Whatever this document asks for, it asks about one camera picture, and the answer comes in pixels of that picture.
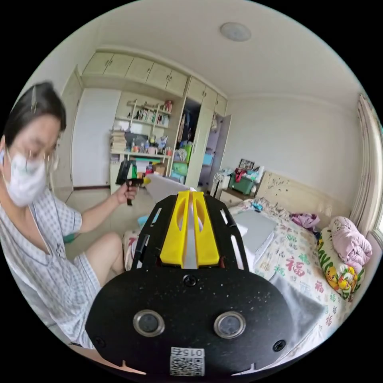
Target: cardboard box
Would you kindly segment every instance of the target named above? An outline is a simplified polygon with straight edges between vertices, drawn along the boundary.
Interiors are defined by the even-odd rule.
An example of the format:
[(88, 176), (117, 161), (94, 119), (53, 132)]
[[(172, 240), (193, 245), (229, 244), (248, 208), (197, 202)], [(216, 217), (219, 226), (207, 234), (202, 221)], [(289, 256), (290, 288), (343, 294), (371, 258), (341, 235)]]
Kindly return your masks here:
[(166, 166), (164, 164), (153, 165), (153, 172), (164, 176), (166, 172)]

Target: sticker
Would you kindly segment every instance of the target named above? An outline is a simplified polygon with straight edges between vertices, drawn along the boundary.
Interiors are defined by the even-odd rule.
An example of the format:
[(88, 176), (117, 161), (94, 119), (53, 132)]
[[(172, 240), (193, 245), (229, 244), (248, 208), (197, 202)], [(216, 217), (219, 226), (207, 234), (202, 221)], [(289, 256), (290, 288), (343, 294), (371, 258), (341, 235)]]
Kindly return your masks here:
[(204, 376), (205, 349), (172, 347), (170, 374), (173, 376)]

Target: bed sheet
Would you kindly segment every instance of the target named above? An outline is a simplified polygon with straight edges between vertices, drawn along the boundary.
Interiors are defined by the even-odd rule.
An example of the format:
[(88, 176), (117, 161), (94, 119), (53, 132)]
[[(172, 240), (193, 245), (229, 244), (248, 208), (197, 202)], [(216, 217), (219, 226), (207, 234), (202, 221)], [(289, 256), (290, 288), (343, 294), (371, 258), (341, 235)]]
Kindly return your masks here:
[[(229, 210), (233, 216), (240, 214), (252, 208), (252, 201), (246, 200)], [(295, 289), (325, 306), (325, 314), (317, 323), (315, 337), (322, 341), (328, 339), (346, 319), (351, 303), (344, 301), (327, 283), (319, 264), (315, 236), (285, 214), (280, 214), (280, 211), (268, 210), (260, 214), (277, 222), (277, 226), (271, 244), (253, 265), (254, 272), (267, 280), (278, 273)]]

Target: white headboard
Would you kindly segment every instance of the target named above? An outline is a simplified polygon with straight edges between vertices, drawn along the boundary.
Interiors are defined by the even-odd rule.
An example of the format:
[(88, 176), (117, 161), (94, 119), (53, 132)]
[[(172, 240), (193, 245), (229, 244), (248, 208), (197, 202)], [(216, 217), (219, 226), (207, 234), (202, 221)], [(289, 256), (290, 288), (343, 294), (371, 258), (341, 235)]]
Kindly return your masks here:
[(300, 184), (292, 179), (265, 172), (258, 187), (257, 197), (264, 197), (271, 203), (278, 203), (290, 213), (317, 214), (320, 218), (318, 228), (328, 226), (332, 217), (349, 217), (351, 209), (343, 202)]

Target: knee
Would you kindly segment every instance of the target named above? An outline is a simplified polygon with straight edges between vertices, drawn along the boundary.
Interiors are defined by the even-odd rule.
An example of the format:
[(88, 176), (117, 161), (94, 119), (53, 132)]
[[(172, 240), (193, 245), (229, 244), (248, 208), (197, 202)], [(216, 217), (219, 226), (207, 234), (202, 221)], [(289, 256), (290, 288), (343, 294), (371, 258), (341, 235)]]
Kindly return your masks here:
[(122, 240), (117, 233), (110, 232), (103, 236), (103, 240), (108, 244), (108, 247), (118, 251), (122, 251)]

